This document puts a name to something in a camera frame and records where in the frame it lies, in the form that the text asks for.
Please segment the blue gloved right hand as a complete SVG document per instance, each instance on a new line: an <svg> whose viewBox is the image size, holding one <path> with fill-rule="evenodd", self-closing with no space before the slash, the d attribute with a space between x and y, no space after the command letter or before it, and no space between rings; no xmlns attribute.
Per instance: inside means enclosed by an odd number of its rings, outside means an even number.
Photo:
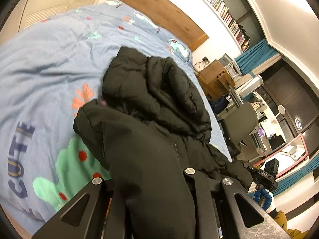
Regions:
<svg viewBox="0 0 319 239"><path fill-rule="evenodd" d="M262 188L255 191L252 199L268 214L276 208L274 196L268 189Z"/></svg>

